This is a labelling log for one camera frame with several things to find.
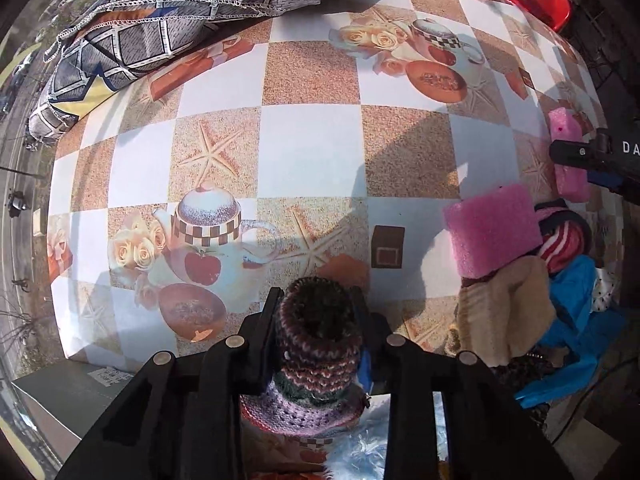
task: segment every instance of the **tablecloth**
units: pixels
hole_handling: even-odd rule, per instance
[[[546,114],[606,126],[583,60],[505,0],[326,0],[245,23],[59,141],[65,354],[137,370],[204,350],[339,254],[370,267],[372,310],[437,349],[461,283],[442,209],[517,181],[556,197]],[[620,200],[594,187],[572,207],[619,270]]]

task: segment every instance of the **purple knit brim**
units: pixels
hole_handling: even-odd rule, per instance
[[[240,396],[242,416],[263,431],[287,436],[315,436],[359,418],[365,396],[348,388],[345,398],[326,408],[301,407],[285,399],[273,380],[260,396]]]

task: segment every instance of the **pink foam block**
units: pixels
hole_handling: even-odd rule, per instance
[[[522,184],[444,209],[458,272],[482,278],[542,245],[533,202]]]
[[[582,128],[566,108],[557,108],[549,112],[549,120],[552,140],[582,142]],[[569,168],[560,164],[554,166],[559,195],[569,202],[588,202],[590,191],[587,170]]]

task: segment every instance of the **white label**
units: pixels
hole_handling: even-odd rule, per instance
[[[133,377],[133,375],[131,374],[127,374],[126,372],[121,372],[111,367],[100,368],[99,370],[89,372],[88,375],[93,377],[102,386],[111,386],[112,384],[117,384],[121,381],[126,381],[127,379],[130,379]]]

